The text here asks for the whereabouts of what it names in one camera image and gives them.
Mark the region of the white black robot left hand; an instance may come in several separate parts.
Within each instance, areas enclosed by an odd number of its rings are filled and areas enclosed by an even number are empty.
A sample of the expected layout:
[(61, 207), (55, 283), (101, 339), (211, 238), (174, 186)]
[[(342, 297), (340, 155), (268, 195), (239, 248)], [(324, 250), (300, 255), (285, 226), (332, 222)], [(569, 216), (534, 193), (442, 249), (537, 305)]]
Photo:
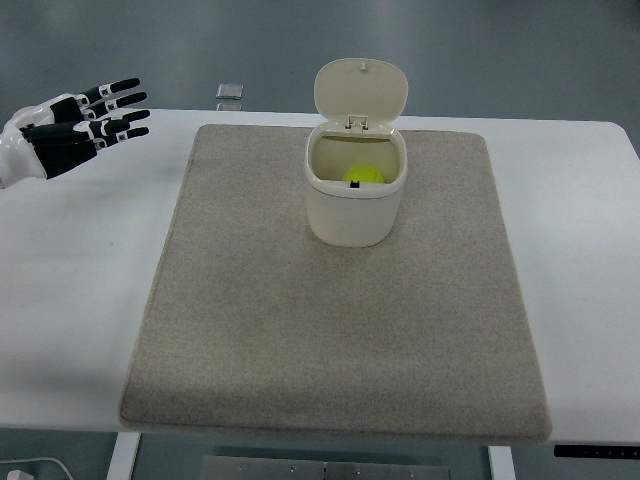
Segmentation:
[(137, 78), (61, 94), (17, 111), (1, 132), (1, 187), (27, 178), (52, 179), (95, 158), (102, 150), (145, 136), (133, 124), (150, 115), (125, 107), (147, 98)]

